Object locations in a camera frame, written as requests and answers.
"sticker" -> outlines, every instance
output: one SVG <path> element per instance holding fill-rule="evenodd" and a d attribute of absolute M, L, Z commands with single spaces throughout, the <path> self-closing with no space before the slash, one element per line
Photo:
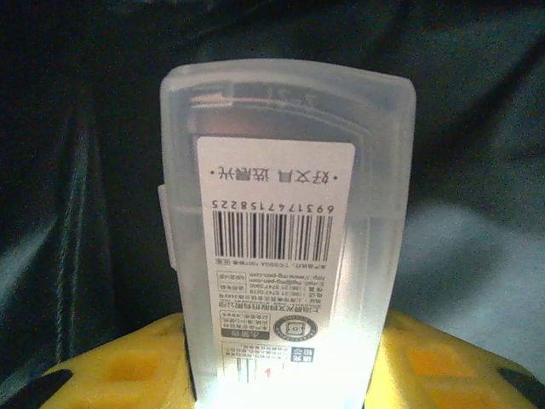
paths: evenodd
<path fill-rule="evenodd" d="M 220 379 L 319 365 L 353 145 L 202 136 L 197 151 Z"/>

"barcode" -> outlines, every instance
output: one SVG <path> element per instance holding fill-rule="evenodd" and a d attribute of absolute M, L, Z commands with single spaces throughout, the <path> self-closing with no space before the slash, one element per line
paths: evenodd
<path fill-rule="evenodd" d="M 213 210 L 217 257 L 327 262 L 333 216 Z"/>

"square icon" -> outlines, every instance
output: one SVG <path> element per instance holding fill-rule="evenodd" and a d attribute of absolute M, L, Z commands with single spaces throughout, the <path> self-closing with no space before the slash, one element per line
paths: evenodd
<path fill-rule="evenodd" d="M 291 362 L 313 362 L 314 348 L 291 348 Z"/>
<path fill-rule="evenodd" d="M 302 337 L 303 335 L 305 335 L 305 323 L 289 322 L 286 325 L 286 334 Z"/>

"plastic case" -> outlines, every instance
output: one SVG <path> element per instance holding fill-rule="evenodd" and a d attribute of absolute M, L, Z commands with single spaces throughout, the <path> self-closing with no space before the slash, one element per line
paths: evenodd
<path fill-rule="evenodd" d="M 164 79 L 159 195 L 198 407 L 362 407 L 415 109 L 407 79 L 310 61 Z"/>

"yellow object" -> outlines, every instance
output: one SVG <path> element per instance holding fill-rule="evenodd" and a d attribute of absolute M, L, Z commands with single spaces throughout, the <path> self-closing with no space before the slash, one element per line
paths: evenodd
<path fill-rule="evenodd" d="M 193 409 L 185 351 L 181 314 L 170 315 L 52 368 L 74 375 L 42 409 Z M 535 409 L 499 367 L 531 376 L 390 311 L 365 409 Z"/>
<path fill-rule="evenodd" d="M 181 314 L 63 362 L 72 378 L 42 409 L 192 409 Z"/>
<path fill-rule="evenodd" d="M 390 311 L 365 409 L 535 409 L 499 368 L 522 366 Z"/>

